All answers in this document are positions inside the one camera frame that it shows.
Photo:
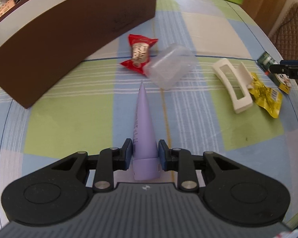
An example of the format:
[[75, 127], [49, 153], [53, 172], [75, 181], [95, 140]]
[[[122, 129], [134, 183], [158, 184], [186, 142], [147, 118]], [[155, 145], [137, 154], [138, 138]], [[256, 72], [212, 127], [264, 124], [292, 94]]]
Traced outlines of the green ointment packet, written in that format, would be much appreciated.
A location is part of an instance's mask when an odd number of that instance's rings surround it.
[[273, 73], [273, 65], [277, 65], [277, 61], [268, 53], [264, 52], [258, 59], [257, 64], [262, 71], [273, 81], [273, 83], [283, 92], [289, 94], [291, 91], [291, 82], [287, 75], [281, 73]]

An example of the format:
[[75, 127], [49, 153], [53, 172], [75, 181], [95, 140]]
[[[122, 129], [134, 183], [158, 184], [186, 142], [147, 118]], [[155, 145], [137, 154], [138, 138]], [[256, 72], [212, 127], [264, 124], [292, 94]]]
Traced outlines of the purple cream tube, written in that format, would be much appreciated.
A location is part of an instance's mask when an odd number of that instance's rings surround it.
[[133, 130], [133, 173], [136, 180], [160, 177], [159, 154], [144, 84], [140, 85]]

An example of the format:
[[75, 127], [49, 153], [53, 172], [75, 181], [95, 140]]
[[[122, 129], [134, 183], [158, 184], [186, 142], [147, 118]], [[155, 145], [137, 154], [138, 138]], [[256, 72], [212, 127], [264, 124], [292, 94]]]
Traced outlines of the yellow snack packet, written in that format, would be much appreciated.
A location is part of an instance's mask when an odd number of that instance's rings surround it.
[[269, 88], [261, 82], [256, 73], [250, 73], [253, 81], [248, 86], [249, 93], [254, 97], [255, 103], [265, 109], [268, 114], [277, 119], [282, 106], [282, 94], [273, 88]]

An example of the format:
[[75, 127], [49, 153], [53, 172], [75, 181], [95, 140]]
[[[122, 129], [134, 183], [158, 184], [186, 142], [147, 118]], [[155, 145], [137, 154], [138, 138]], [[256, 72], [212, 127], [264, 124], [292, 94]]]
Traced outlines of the white hair claw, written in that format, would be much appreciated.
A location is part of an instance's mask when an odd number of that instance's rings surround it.
[[212, 65], [212, 70], [227, 89], [236, 114], [244, 112], [253, 105], [249, 93], [253, 77], [243, 62], [234, 67], [227, 58], [223, 58]]

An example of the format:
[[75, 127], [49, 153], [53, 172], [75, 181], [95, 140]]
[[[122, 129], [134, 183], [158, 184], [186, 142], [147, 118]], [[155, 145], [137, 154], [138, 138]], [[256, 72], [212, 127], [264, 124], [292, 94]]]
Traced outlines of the clear plastic cup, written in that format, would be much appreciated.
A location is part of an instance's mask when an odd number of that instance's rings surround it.
[[196, 56], [186, 47], [171, 44], [143, 67], [146, 77], [164, 90], [170, 90], [198, 64]]

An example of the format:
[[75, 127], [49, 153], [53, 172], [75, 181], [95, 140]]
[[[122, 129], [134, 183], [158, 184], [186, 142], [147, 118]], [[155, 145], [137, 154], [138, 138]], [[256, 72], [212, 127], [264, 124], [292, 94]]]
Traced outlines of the red snack packet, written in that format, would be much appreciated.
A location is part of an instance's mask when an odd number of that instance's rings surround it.
[[130, 34], [128, 40], [131, 47], [131, 58], [120, 64], [129, 70], [144, 75], [144, 67], [150, 62], [150, 49], [159, 39]]

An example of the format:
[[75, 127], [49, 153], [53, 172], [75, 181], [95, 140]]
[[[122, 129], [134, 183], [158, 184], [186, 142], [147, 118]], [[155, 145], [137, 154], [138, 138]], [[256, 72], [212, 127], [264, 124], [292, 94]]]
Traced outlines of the checked tablecloth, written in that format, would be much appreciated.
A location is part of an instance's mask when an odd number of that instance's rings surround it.
[[[133, 134], [139, 86], [146, 88], [157, 139], [194, 154], [215, 151], [269, 175], [290, 191], [285, 216], [298, 225], [298, 86], [283, 95], [278, 118], [257, 105], [236, 114], [230, 96], [212, 71], [227, 58], [243, 63], [268, 87], [258, 67], [263, 52], [281, 56], [238, 5], [224, 0], [157, 0], [156, 15], [132, 30], [157, 38], [151, 54], [170, 44], [190, 49], [198, 66], [171, 90], [161, 90], [122, 62], [130, 57], [122, 35], [79, 66], [25, 109], [0, 88], [0, 197], [15, 179], [76, 151], [96, 154], [119, 147]], [[0, 228], [7, 223], [0, 203]]]

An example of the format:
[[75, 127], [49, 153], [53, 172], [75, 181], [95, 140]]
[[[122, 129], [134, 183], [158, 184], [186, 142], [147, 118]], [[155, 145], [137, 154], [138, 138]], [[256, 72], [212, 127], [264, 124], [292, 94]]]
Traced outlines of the brown storage box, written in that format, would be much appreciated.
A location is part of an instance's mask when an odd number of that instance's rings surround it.
[[65, 0], [0, 46], [0, 87], [29, 108], [81, 61], [155, 13], [156, 0]]

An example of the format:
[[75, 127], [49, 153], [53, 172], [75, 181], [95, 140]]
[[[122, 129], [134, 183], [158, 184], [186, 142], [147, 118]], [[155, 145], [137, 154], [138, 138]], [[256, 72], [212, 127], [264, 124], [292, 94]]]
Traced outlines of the brown cardboard box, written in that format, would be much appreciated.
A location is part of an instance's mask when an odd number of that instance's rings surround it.
[[8, 0], [6, 3], [0, 5], [0, 17], [2, 17], [8, 10], [15, 6], [14, 0]]

